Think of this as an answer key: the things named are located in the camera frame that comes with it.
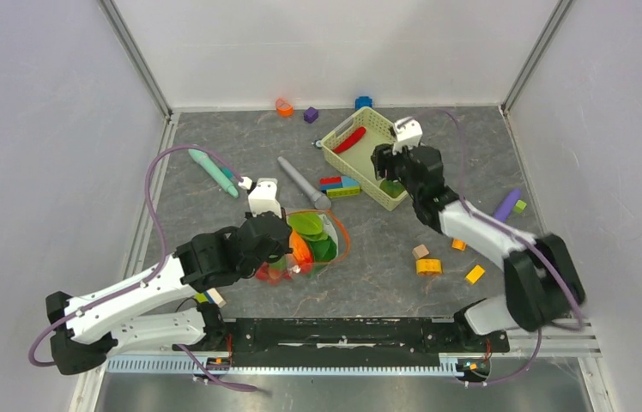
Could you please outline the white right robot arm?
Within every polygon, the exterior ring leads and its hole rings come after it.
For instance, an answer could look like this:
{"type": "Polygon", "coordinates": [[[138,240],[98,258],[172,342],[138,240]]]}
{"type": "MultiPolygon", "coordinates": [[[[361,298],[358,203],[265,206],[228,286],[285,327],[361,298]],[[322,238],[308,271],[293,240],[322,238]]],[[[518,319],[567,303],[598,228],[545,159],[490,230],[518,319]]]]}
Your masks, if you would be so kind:
{"type": "Polygon", "coordinates": [[[489,333],[521,328],[535,332],[560,327],[568,313],[581,322],[585,292],[565,241],[549,233],[535,236],[510,227],[476,209],[445,182],[436,148],[418,146],[394,151],[378,145],[372,152],[375,173],[402,184],[417,219],[437,233],[459,239],[499,267],[504,293],[466,306],[454,324],[459,348],[474,350],[489,333]]]}

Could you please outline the light green starfruit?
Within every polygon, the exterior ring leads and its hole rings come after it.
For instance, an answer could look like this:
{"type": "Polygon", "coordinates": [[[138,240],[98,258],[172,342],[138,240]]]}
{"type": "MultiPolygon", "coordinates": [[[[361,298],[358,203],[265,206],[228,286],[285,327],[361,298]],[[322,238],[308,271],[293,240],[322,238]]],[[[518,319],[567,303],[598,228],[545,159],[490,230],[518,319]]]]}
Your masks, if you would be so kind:
{"type": "Polygon", "coordinates": [[[288,224],[304,239],[321,240],[327,237],[327,233],[324,231],[324,223],[316,213],[291,214],[288,216],[288,224]]]}

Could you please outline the red strawberry bunch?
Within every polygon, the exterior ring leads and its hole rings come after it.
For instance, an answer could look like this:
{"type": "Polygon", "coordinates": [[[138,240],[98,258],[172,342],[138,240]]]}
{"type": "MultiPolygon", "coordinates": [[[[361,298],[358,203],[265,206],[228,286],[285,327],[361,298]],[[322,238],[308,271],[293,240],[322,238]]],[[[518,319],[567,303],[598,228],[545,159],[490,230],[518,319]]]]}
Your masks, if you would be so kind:
{"type": "Polygon", "coordinates": [[[257,270],[255,277],[260,282],[267,282],[270,285],[276,285],[284,281],[292,281],[293,277],[300,272],[300,267],[295,266],[271,266],[263,265],[257,270]]]}

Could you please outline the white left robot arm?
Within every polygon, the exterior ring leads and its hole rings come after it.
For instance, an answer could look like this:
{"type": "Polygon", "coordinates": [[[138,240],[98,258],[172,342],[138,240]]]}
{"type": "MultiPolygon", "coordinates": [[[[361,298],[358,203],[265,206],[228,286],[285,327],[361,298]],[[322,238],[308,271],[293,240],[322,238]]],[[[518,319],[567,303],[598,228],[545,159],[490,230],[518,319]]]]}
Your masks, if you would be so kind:
{"type": "Polygon", "coordinates": [[[99,292],[47,296],[46,313],[56,326],[50,339],[54,366],[63,375],[75,375],[132,350],[197,343],[219,348],[227,327],[216,306],[165,314],[151,310],[254,276],[263,264],[292,251],[291,234],[283,218],[250,216],[240,227],[195,236],[154,270],[99,292]]]}

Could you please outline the red chili pepper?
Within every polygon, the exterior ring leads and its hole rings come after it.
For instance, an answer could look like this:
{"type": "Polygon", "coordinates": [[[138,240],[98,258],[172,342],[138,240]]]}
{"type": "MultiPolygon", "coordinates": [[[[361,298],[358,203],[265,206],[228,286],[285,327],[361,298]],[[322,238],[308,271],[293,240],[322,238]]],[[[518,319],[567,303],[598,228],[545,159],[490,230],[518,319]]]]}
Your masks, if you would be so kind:
{"type": "Polygon", "coordinates": [[[366,134],[366,127],[359,127],[355,129],[343,142],[341,142],[338,146],[332,149],[332,152],[340,155],[343,152],[349,150],[352,148],[354,145],[356,145],[366,134]]]}

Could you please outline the red orange pepper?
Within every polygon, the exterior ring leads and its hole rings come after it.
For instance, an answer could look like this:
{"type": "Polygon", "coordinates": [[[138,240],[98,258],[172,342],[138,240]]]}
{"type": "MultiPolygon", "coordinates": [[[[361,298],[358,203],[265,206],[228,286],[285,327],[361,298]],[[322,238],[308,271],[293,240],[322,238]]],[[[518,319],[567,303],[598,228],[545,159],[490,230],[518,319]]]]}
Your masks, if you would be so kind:
{"type": "Polygon", "coordinates": [[[313,270],[314,257],[310,246],[296,231],[291,233],[289,238],[290,247],[295,264],[299,267],[301,274],[310,274],[313,270]]]}

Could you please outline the clear zip bag orange zipper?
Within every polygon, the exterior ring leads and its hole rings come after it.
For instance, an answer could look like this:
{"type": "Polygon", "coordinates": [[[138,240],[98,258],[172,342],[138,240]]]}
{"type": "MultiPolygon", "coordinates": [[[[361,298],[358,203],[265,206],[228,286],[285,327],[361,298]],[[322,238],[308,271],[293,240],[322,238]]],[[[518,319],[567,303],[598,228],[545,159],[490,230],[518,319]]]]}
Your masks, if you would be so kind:
{"type": "Polygon", "coordinates": [[[330,210],[301,209],[288,214],[292,229],[292,252],[277,262],[263,264],[255,277],[278,285],[296,277],[314,277],[350,252],[351,241],[345,226],[330,210]]]}

